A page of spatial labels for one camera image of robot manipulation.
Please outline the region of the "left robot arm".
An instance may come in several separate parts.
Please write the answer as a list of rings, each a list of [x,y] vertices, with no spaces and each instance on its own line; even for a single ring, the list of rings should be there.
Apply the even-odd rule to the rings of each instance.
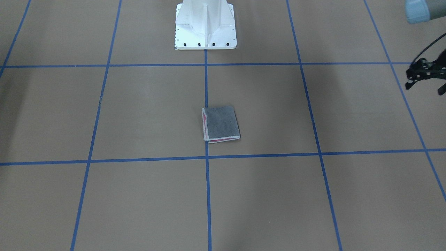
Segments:
[[[431,21],[446,16],[445,0],[406,0],[406,20],[409,24]]]

